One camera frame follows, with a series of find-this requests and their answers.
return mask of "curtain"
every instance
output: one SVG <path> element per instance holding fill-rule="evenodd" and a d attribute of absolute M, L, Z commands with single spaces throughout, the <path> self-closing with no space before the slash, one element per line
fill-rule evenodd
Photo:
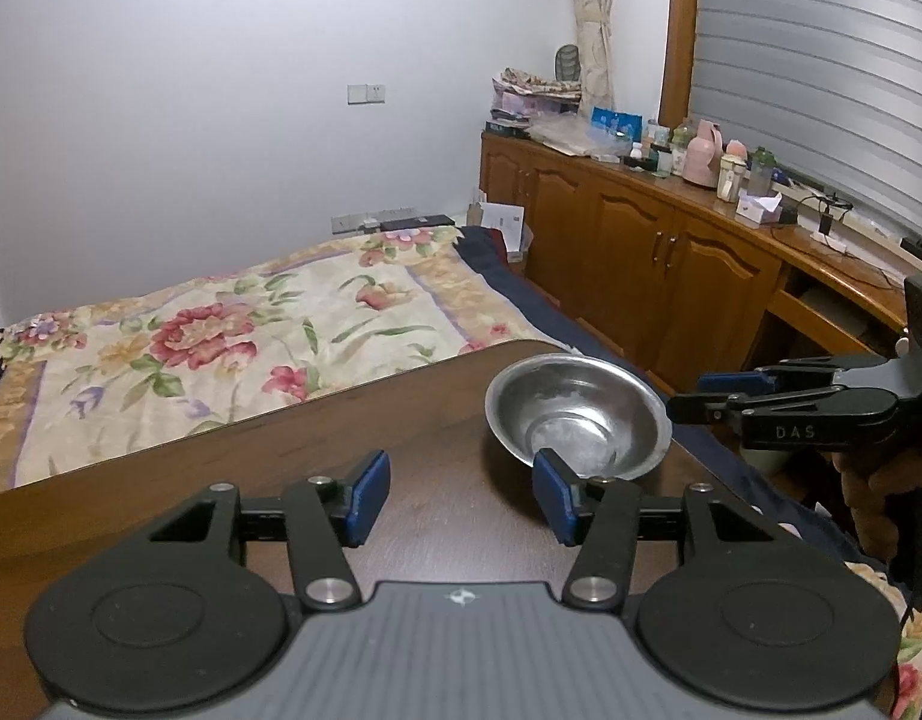
<path fill-rule="evenodd" d="M 591 116 L 592 108 L 613 108 L 611 84 L 612 0 L 574 0 L 578 52 L 581 58 L 580 115 Z"/>

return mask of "light switch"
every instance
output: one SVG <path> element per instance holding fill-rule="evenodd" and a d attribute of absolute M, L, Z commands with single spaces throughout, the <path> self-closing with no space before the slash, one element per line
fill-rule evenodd
<path fill-rule="evenodd" d="M 348 84 L 348 105 L 362 105 L 368 101 L 368 85 L 363 83 Z"/>

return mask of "window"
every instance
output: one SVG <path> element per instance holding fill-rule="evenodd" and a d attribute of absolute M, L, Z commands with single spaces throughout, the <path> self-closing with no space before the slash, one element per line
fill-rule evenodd
<path fill-rule="evenodd" d="M 922 232 L 922 0 L 698 0 L 690 111 Z"/>

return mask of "stainless steel bowl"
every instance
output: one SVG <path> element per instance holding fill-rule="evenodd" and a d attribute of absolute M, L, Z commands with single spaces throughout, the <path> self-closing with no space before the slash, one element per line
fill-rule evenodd
<path fill-rule="evenodd" d="M 541 354 L 508 365 L 488 386 L 484 412 L 498 440 L 531 466 L 550 447 L 578 476 L 637 479 L 671 444 L 664 403 L 617 365 Z"/>

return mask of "wooden table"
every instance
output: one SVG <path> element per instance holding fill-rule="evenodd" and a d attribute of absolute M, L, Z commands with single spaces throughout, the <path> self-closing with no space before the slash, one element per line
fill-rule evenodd
<path fill-rule="evenodd" d="M 0 720 L 46 706 L 22 643 L 28 606 L 45 586 L 212 482 L 234 482 L 244 496 L 277 495 L 315 472 L 340 475 L 381 447 L 392 459 L 391 494 L 368 543 L 348 550 L 365 594 L 379 579 L 545 580 L 560 592 L 576 550 L 544 526 L 530 470 L 484 418 L 496 373 L 555 350 L 503 343 L 0 494 Z M 710 478 L 672 445 L 641 484 L 680 495 Z M 673 544 L 639 545 L 633 591 L 675 560 Z M 253 546 L 248 565 L 291 591 L 283 544 Z"/>

